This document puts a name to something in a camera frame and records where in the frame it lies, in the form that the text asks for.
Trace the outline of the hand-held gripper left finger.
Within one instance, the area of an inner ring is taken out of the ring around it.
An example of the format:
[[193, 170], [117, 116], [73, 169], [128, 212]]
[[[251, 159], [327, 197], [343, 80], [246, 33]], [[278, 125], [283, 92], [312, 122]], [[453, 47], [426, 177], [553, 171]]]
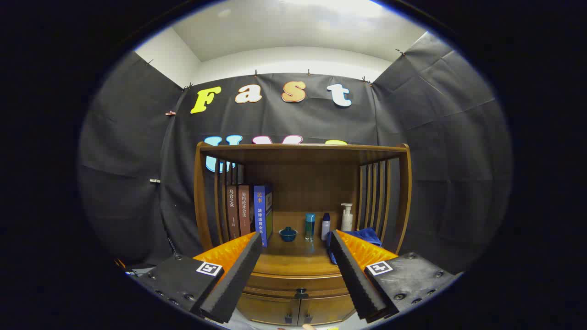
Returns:
[[142, 274], [131, 270], [131, 277], [186, 313], [227, 323], [261, 251], [262, 238], [252, 232], [197, 256], [176, 253]]

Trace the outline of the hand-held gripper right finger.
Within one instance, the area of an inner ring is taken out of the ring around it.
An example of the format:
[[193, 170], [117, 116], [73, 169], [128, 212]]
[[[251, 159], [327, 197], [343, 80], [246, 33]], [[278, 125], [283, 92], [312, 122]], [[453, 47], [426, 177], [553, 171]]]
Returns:
[[330, 249], [358, 317], [367, 323], [411, 311], [460, 278], [418, 253], [396, 255], [339, 230], [331, 233]]

